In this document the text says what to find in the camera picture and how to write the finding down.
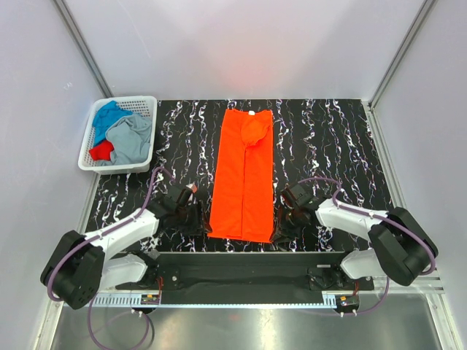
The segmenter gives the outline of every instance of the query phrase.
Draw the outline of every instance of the metal floor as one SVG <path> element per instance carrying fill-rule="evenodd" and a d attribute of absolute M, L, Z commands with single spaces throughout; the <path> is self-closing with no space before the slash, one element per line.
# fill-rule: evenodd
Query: metal floor
<path fill-rule="evenodd" d="M 376 302 L 373 295 L 361 297 L 360 309 Z M 93 309 L 93 329 L 98 330 L 123 311 Z M 64 308 L 51 349 L 97 349 L 89 338 L 86 316 L 86 308 L 78 311 Z M 140 349 L 441 350 L 423 295 L 389 295 L 377 311 L 356 318 L 277 309 L 159 309 L 150 318 L 155 336 L 151 343 L 150 330 Z M 129 349 L 138 343 L 144 330 L 144 321 L 129 314 L 100 330 L 96 337 L 111 349 Z"/>

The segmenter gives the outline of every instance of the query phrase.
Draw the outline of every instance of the orange cloth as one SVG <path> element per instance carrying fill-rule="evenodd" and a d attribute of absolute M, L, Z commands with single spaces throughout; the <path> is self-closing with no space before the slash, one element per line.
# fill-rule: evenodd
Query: orange cloth
<path fill-rule="evenodd" d="M 272 112 L 225 112 L 209 237 L 269 242 L 274 226 Z"/>

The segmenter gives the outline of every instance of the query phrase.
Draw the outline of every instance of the gray cloth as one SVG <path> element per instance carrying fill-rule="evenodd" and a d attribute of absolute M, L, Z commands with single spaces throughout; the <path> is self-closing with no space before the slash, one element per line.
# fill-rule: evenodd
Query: gray cloth
<path fill-rule="evenodd" d="M 152 121 L 139 114 L 120 118 L 106 132 L 114 150 L 110 160 L 100 160 L 99 166 L 120 166 L 143 163 L 149 153 Z"/>

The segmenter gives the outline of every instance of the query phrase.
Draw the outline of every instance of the metal frame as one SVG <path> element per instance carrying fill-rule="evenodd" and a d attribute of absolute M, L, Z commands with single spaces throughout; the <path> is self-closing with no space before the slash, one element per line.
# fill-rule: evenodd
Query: metal frame
<path fill-rule="evenodd" d="M 431 10 L 434 8 L 434 5 L 436 4 L 437 1 L 438 0 L 424 0 L 417 15 L 415 16 L 414 21 L 410 25 L 409 30 L 407 31 L 407 34 L 404 37 L 404 40 L 402 40 L 401 46 L 399 46 L 397 53 L 395 54 L 393 60 L 391 61 L 389 67 L 387 68 L 385 75 L 383 76 L 380 84 L 378 85 L 376 92 L 374 93 L 373 97 L 369 101 L 371 108 L 376 107 L 376 105 L 378 104 L 379 100 L 381 99 L 382 94 L 386 90 L 386 87 L 389 85 L 391 79 L 393 78 L 393 75 L 397 71 L 397 68 L 399 67 L 402 60 L 404 59 L 407 51 L 409 50 L 410 46 L 414 42 L 418 32 L 423 26 L 423 23 L 425 23 L 426 19 L 428 18 L 428 15 L 430 14 Z"/>
<path fill-rule="evenodd" d="M 82 210 L 80 221 L 78 222 L 77 231 L 84 234 L 86 231 L 86 225 L 88 224 L 90 210 L 92 208 L 94 197 L 96 196 L 97 187 L 99 185 L 100 175 L 94 173 L 91 180 L 91 186 L 89 187 L 88 194 L 86 195 L 85 206 Z M 42 316 L 42 323 L 39 326 L 39 332 L 37 333 L 34 341 L 34 350 L 50 350 L 52 347 L 53 337 L 57 330 L 58 321 L 60 320 L 61 311 L 63 309 L 63 302 L 57 303 L 46 299 L 44 313 Z"/>
<path fill-rule="evenodd" d="M 379 161 L 381 162 L 383 173 L 386 178 L 391 198 L 397 206 L 405 206 L 404 196 L 402 195 L 401 186 L 394 172 L 393 162 L 387 150 L 387 145 L 384 136 L 381 132 L 381 126 L 376 116 L 373 107 L 370 107 L 368 102 L 363 102 L 366 118 L 373 133 L 374 145 L 377 148 Z M 383 281 L 375 281 L 375 290 L 377 286 L 382 288 Z M 426 297 L 430 306 L 431 316 L 435 324 L 436 332 L 438 333 L 439 341 L 443 349 L 463 350 L 463 344 L 460 340 L 459 331 L 452 317 L 452 312 L 449 308 L 446 295 L 444 294 L 443 285 L 439 278 L 438 271 L 433 272 L 429 276 L 421 276 L 409 287 L 402 287 L 395 284 L 397 287 L 391 287 L 390 293 L 402 294 L 422 294 Z"/>
<path fill-rule="evenodd" d="M 54 3 L 61 19 L 63 20 L 63 24 L 66 26 L 68 32 L 72 36 L 73 41 L 76 43 L 78 50 L 81 52 L 82 59 L 84 60 L 84 62 L 86 62 L 86 65 L 88 66 L 89 71 L 96 80 L 96 84 L 101 89 L 102 94 L 105 96 L 105 98 L 113 97 L 113 93 L 110 90 L 110 87 L 107 84 L 96 60 L 90 52 L 88 44 L 86 44 L 86 41 L 83 35 L 81 34 L 81 31 L 78 28 L 78 25 L 76 24 L 76 21 L 74 20 L 73 15 L 70 12 L 65 1 L 52 0 L 52 2 Z"/>

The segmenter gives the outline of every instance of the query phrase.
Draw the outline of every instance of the blue cloth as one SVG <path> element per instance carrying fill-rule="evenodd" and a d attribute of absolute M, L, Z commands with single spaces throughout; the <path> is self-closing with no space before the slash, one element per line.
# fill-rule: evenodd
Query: blue cloth
<path fill-rule="evenodd" d="M 107 129 L 114 125 L 121 117 L 133 114 L 132 111 L 121 109 L 117 102 L 110 101 L 97 111 L 93 120 L 93 127 L 96 128 L 94 136 L 94 147 L 105 140 Z"/>

